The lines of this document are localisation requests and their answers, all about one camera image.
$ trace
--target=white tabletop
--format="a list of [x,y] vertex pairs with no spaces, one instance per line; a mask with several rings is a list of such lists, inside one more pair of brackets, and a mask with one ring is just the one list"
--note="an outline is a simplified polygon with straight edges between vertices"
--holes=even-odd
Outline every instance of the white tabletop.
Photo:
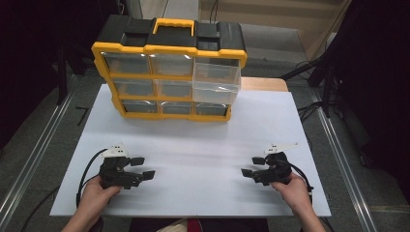
[[[126,171],[155,170],[153,180],[123,189],[103,214],[121,217],[273,217],[292,212],[278,192],[242,176],[241,168],[264,157],[272,142],[299,143],[285,151],[301,168],[313,190],[313,208],[331,215],[291,93],[241,91],[228,122],[123,118],[111,102],[106,84],[99,91],[89,119],[51,209],[52,216],[71,216],[81,175],[98,151],[122,142],[130,157],[143,157],[142,166]],[[99,172],[102,158],[88,177]]]

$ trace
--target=tool storage box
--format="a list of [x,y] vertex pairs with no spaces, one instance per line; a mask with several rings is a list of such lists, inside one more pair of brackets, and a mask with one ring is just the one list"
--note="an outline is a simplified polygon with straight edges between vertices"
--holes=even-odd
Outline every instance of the tool storage box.
[[228,121],[247,52],[239,23],[111,15],[92,46],[123,117]]

